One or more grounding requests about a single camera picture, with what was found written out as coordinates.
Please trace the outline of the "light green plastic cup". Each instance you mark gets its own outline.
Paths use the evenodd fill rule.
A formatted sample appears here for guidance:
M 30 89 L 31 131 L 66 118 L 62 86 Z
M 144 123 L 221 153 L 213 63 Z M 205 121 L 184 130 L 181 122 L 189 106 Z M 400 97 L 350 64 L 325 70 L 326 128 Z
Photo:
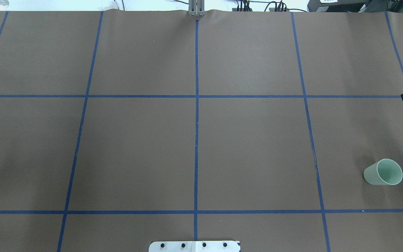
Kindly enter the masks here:
M 391 159 L 381 159 L 363 171 L 363 178 L 371 185 L 393 186 L 403 179 L 400 165 Z

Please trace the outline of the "aluminium frame post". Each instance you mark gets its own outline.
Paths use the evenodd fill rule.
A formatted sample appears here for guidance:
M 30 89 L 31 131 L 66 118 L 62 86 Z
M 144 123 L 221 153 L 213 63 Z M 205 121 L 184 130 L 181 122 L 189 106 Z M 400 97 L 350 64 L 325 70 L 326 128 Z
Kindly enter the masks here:
M 197 17 L 204 16 L 205 0 L 188 0 L 188 15 Z

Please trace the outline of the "clear tape roll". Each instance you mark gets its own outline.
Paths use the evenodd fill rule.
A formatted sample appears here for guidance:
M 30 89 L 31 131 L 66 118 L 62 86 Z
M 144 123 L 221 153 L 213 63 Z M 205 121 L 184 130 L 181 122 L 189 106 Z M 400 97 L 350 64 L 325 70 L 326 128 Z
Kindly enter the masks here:
M 6 10 L 9 6 L 9 0 L 0 0 L 0 11 Z

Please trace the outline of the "brown paper table mat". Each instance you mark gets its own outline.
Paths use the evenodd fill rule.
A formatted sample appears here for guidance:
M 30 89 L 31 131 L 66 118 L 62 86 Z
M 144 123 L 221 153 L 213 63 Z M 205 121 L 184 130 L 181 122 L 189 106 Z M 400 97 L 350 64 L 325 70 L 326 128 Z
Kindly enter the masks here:
M 403 252 L 403 13 L 0 12 L 0 252 Z

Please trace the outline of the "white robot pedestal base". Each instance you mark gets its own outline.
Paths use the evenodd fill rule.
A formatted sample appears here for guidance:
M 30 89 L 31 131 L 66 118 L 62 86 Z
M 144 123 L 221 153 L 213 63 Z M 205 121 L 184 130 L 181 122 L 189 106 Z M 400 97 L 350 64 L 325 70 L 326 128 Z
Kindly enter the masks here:
M 156 241 L 152 242 L 149 252 L 240 252 L 239 241 Z

